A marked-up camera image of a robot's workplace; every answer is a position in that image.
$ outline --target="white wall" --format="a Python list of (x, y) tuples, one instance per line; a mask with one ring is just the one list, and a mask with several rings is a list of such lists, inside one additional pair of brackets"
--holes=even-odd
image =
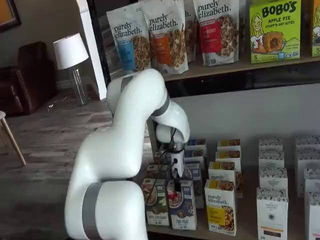
[(188, 116), (191, 137), (240, 138), (244, 166), (258, 166), (258, 138), (284, 137), (285, 165), (292, 167), (294, 136), (320, 134), (320, 84), (174, 98)]

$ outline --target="wooden chair leg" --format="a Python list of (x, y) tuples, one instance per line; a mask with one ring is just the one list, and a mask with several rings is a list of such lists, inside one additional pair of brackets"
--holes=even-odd
[(26, 165), (26, 160), (25, 160), (24, 156), (21, 154), (21, 151), (20, 151), (20, 149), (19, 149), (19, 147), (18, 147), (18, 144), (17, 144), (14, 136), (12, 135), (12, 133), (11, 133), (11, 131), (10, 131), (10, 128), (9, 128), (9, 126), (8, 126), (8, 124), (7, 124), (6, 119), (2, 118), (2, 119), (1, 119), (1, 123), (2, 123), (2, 125), (3, 125), (3, 127), (4, 127), (4, 130), (5, 130), (6, 134), (7, 134), (8, 137), (9, 137), (10, 142), (12, 143), (12, 146), (13, 146), (14, 150), (16, 151), (16, 154), (18, 155), (18, 157), (19, 157), (22, 165), (25, 166), (25, 165)]

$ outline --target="white lampshade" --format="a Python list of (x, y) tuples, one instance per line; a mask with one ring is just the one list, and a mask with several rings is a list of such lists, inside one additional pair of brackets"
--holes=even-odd
[(82, 63), (89, 57), (80, 33), (55, 41), (53, 48), (59, 70)]

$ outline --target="cartoon girl illustration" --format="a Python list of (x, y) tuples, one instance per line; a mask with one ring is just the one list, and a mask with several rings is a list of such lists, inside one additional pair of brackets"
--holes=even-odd
[(266, 52), (262, 37), (264, 36), (264, 31), (262, 29), (262, 17), (256, 13), (251, 19), (251, 49), (253, 52)]
[(320, 5), (318, 5), (315, 9), (314, 13), (314, 24), (313, 24), (313, 42), (320, 42)]

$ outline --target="green box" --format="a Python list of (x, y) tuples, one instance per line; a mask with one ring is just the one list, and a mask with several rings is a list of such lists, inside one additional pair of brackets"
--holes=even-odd
[(299, 59), (301, 0), (256, 2), (250, 6), (251, 63)]

